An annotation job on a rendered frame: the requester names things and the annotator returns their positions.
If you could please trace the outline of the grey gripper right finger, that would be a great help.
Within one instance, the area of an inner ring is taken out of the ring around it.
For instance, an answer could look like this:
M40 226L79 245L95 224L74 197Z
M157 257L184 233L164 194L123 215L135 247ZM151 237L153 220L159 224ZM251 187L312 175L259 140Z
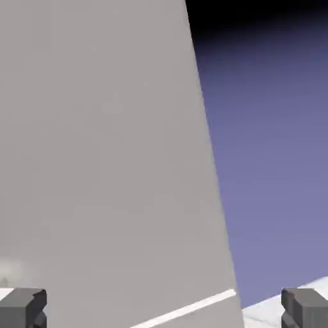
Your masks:
M328 300L312 288L283 288L281 328L328 328Z

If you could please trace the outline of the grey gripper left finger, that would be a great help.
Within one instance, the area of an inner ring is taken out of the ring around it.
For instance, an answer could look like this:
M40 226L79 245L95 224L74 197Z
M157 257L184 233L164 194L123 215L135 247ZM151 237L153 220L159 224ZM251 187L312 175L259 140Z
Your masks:
M47 328L47 292L40 288L0 288L0 328Z

